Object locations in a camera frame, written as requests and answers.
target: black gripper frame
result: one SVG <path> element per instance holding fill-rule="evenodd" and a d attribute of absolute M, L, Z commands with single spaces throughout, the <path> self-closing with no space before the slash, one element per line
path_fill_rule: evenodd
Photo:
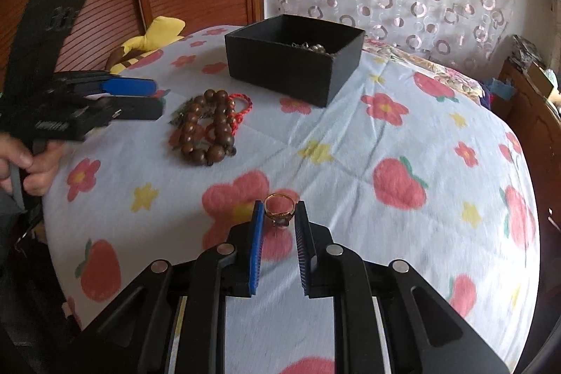
<path fill-rule="evenodd" d="M 157 98 L 87 99 L 104 92 L 104 81 L 116 78 L 108 72 L 54 72 L 85 1 L 29 0 L 18 24 L 0 94 L 0 131 L 20 139 L 33 154 L 44 151 L 46 140 L 83 141 L 90 130 L 113 119 L 154 120 L 163 113 Z M 41 199 L 23 190 L 26 176 L 12 167 L 13 199 L 29 231 L 41 220 Z"/>
<path fill-rule="evenodd" d="M 384 366 L 392 374 L 509 374 L 407 262 L 382 266 L 334 244 L 327 227 L 309 222 L 302 201 L 295 228 L 306 295 L 333 297 L 336 374 L 384 374 Z"/>
<path fill-rule="evenodd" d="M 249 264 L 259 206 L 225 244 L 172 266 L 156 260 L 70 344 L 57 374 L 223 374 L 225 299 L 251 296 Z M 175 370 L 168 370 L 180 336 Z"/>

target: wooden bead bracelet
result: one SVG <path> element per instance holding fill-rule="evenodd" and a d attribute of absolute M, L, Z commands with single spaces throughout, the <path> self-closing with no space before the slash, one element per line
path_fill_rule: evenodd
<path fill-rule="evenodd" d="M 241 98 L 248 103 L 247 108 L 236 113 L 235 99 Z M 170 141 L 175 148 L 181 149 L 181 154 L 192 165 L 211 166 L 224 160 L 226 156 L 236 155 L 234 135 L 239 124 L 252 108 L 249 97 L 244 94 L 232 94 L 221 89 L 207 89 L 201 96 L 189 99 L 183 109 L 180 109 L 172 124 L 177 126 L 175 138 Z M 210 143 L 207 150 L 196 147 L 195 134 L 198 120 L 212 117 L 204 137 Z M 209 137 L 214 130 L 214 138 Z"/>

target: yellow star print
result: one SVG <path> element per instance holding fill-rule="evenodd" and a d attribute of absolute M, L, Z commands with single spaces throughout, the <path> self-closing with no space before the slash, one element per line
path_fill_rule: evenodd
<path fill-rule="evenodd" d="M 512 295 L 511 295 L 511 310 L 512 311 L 514 311 L 514 309 L 516 307 L 516 303 L 518 301 L 518 296 L 520 295 L 520 288 L 521 288 L 521 285 L 518 284 L 518 287 L 516 287 L 514 289 L 514 292 L 512 292 Z"/>
<path fill-rule="evenodd" d="M 333 162 L 333 156 L 329 153 L 330 144 L 320 144 L 316 140 L 309 141 L 303 150 L 298 151 L 298 155 L 303 158 L 309 158 L 314 165 L 322 162 Z"/>
<path fill-rule="evenodd" d="M 139 212 L 142 208 L 150 210 L 152 201 L 158 196 L 160 191 L 152 189 L 152 183 L 146 183 L 143 187 L 135 189 L 135 201 L 131 205 L 132 212 Z"/>
<path fill-rule="evenodd" d="M 380 76 L 380 75 L 370 74 L 370 80 L 373 83 L 379 83 L 379 84 L 384 84 L 385 83 L 385 79 L 382 78 L 382 76 Z"/>
<path fill-rule="evenodd" d="M 471 226 L 476 229 L 481 222 L 481 216 L 479 215 L 478 209 L 472 203 L 464 202 L 464 210 L 462 211 L 462 220 L 471 224 Z"/>
<path fill-rule="evenodd" d="M 456 127 L 461 129 L 462 127 L 467 126 L 466 118 L 458 113 L 451 113 L 450 117 L 454 120 Z"/>

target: wooden bead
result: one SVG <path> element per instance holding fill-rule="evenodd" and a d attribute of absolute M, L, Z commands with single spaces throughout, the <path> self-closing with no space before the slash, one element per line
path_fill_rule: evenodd
<path fill-rule="evenodd" d="M 205 99 L 207 100 L 208 103 L 214 102 L 214 94 L 216 94 L 214 92 L 214 89 L 207 89 L 205 91 L 204 97 L 205 97 Z"/>
<path fill-rule="evenodd" d="M 207 163 L 207 154 L 201 148 L 195 148 L 189 153 L 189 161 L 193 165 L 205 165 Z"/>
<path fill-rule="evenodd" d="M 226 157 L 226 151 L 219 144 L 213 144 L 207 151 L 207 165 L 221 162 Z"/>
<path fill-rule="evenodd" d="M 192 133 L 183 132 L 181 134 L 181 142 L 182 143 L 194 143 L 195 136 Z"/>
<path fill-rule="evenodd" d="M 225 124 L 227 119 L 226 115 L 214 115 L 214 125 Z"/>
<path fill-rule="evenodd" d="M 198 123 L 198 114 L 197 113 L 186 113 L 185 116 L 183 117 L 183 120 L 186 123 L 196 124 L 196 123 Z"/>
<path fill-rule="evenodd" d="M 204 107 L 207 104 L 207 100 L 205 99 L 204 96 L 197 96 L 193 99 L 193 103 L 196 103 L 197 105 L 200 105 L 201 107 Z"/>
<path fill-rule="evenodd" d="M 192 150 L 195 149 L 195 145 L 192 142 L 184 143 L 181 145 L 181 154 L 184 157 L 188 157 Z"/>
<path fill-rule="evenodd" d="M 232 128 L 228 124 L 217 124 L 214 126 L 214 136 L 218 137 L 221 133 L 232 133 Z"/>
<path fill-rule="evenodd" d="M 183 131 L 183 133 L 193 133 L 196 128 L 197 123 L 185 123 L 181 128 L 181 131 Z"/>
<path fill-rule="evenodd" d="M 234 136 L 231 133 L 220 133 L 216 135 L 214 142 L 228 148 L 234 146 Z"/>
<path fill-rule="evenodd" d="M 220 103 L 225 104 L 227 102 L 227 100 L 228 100 L 228 93 L 223 89 L 217 90 L 216 94 L 214 95 L 214 101 L 217 104 L 220 104 Z"/>
<path fill-rule="evenodd" d="M 215 114 L 215 115 L 219 115 L 219 114 L 220 114 L 220 115 L 223 115 L 224 113 L 226 113 L 226 110 L 227 110 L 227 109 L 228 109 L 228 108 L 227 108 L 223 103 L 220 103 L 220 104 L 217 105 L 216 108 L 214 109 L 214 114 Z"/>
<path fill-rule="evenodd" d="M 197 116 L 200 116 L 203 113 L 203 107 L 200 106 L 198 103 L 192 103 L 189 106 L 189 112 L 195 113 Z"/>

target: black box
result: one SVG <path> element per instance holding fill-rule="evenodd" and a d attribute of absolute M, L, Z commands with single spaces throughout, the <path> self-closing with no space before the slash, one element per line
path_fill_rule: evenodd
<path fill-rule="evenodd" d="M 364 31 L 279 15 L 226 34 L 230 76 L 326 107 L 358 67 Z M 327 54 L 294 47 L 323 45 Z"/>

